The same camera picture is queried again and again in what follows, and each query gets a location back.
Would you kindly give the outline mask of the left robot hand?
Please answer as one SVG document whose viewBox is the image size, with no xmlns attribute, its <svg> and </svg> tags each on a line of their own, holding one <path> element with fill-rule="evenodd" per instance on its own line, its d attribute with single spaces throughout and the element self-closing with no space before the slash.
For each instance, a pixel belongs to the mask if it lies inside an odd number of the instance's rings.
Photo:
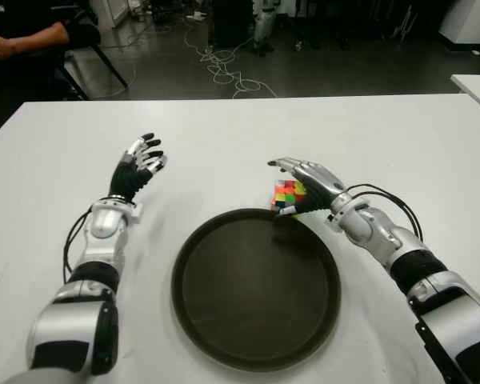
<svg viewBox="0 0 480 384">
<path fill-rule="evenodd" d="M 157 150 L 161 142 L 154 133 L 148 133 L 139 136 L 126 149 L 113 172 L 110 197 L 132 202 L 137 192 L 166 166 L 167 156 Z"/>
</svg>

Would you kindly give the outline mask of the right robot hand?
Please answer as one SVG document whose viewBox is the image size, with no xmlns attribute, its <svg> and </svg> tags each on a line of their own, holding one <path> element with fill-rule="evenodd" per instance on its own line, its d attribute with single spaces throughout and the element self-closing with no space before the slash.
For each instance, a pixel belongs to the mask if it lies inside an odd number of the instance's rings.
<svg viewBox="0 0 480 384">
<path fill-rule="evenodd" d="M 338 213 L 334 201 L 346 192 L 346 188 L 327 168 L 315 162 L 295 158 L 276 158 L 268 161 L 267 165 L 290 173 L 306 190 L 304 199 L 292 206 L 281 208 L 278 211 L 279 217 L 316 210 L 329 210 L 333 215 Z"/>
</svg>

